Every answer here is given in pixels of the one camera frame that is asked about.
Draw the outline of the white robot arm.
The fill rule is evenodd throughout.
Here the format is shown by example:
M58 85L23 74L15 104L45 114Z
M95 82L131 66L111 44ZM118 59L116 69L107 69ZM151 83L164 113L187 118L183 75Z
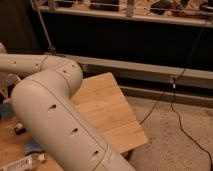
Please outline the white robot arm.
M0 44L0 72L23 78L11 93L14 112L64 171L135 171L71 104L83 78L78 63L9 54Z

